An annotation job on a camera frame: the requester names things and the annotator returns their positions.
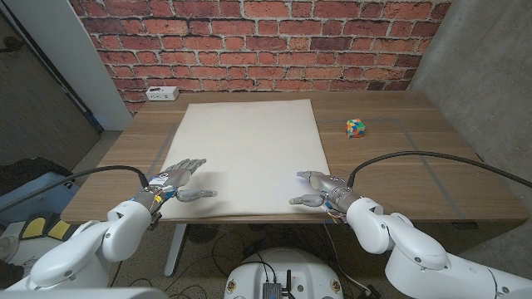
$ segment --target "gray wall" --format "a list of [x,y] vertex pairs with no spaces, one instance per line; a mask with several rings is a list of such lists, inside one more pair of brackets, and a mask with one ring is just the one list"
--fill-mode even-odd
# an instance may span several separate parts
[[[532,180],[531,1],[455,0],[409,90],[428,95],[486,163]],[[532,189],[508,186],[532,213]],[[532,279],[531,240],[527,221],[460,255]]]

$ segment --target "white power strip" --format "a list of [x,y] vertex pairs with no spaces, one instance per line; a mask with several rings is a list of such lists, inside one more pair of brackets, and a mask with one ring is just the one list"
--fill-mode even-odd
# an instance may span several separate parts
[[175,86],[152,86],[146,92],[148,100],[175,100],[179,94]]

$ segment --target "table leg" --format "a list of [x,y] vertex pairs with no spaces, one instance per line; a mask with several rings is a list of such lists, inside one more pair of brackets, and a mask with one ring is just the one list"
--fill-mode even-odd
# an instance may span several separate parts
[[174,237],[172,238],[172,244],[168,251],[168,257],[166,258],[165,276],[172,277],[175,274],[175,268],[177,266],[177,260],[180,257],[181,248],[183,246],[183,238],[185,237],[186,224],[176,224]]

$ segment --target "colorful cube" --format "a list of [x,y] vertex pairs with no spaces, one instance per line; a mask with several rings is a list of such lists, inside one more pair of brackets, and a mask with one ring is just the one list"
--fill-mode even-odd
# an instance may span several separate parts
[[360,138],[364,134],[366,126],[361,120],[348,120],[346,124],[346,135],[349,138]]

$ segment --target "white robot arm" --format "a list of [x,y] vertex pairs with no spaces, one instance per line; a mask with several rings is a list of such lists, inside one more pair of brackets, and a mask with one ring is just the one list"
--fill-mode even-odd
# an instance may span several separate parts
[[313,171],[299,172],[298,176],[323,194],[290,199],[290,203],[334,203],[346,214],[345,220],[364,250],[373,254],[392,250],[385,273],[390,283],[409,297],[532,297],[532,281],[447,253],[434,238],[414,228],[407,217],[400,213],[384,215],[380,204],[356,194],[342,179]]
[[42,256],[30,275],[8,291],[106,287],[111,262],[124,261],[135,253],[147,228],[154,228],[162,204],[176,197],[190,202],[216,196],[210,190],[177,189],[205,159],[183,160],[151,178],[148,187],[107,213],[107,222],[81,225],[70,239]]

